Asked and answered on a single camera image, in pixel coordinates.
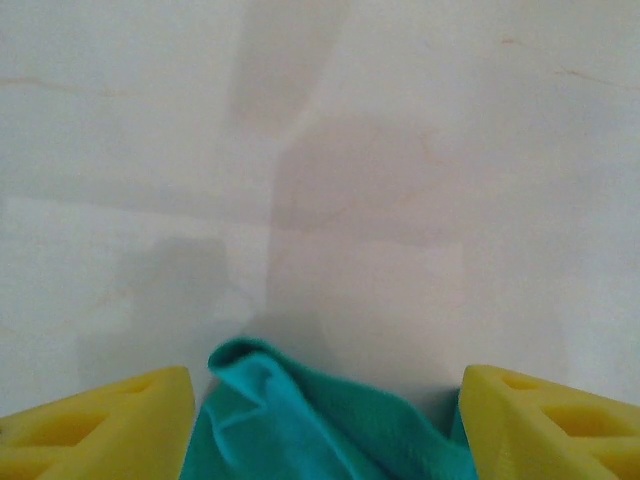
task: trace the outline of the teal cloth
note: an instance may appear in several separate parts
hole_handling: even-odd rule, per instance
[[[209,358],[181,480],[476,480],[459,413],[451,436],[390,393],[331,377],[264,341]]]

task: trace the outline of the cloth fold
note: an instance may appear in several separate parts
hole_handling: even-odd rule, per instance
[[[442,435],[405,400],[332,377],[268,343],[216,349],[181,480],[476,480],[464,429]]]

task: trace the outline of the teal microfiber towel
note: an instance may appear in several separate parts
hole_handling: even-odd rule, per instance
[[[405,400],[268,343],[216,349],[180,480],[477,480],[459,414],[442,435]]]

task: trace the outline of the white tabletop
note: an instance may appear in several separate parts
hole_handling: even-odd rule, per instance
[[[0,414],[262,335],[640,403],[633,0],[0,3]]]

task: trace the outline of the yellow plastic part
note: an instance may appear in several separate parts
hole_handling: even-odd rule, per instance
[[[489,366],[460,413],[480,480],[639,480],[640,408]]]
[[[0,419],[0,480],[175,480],[194,415],[170,367]]]

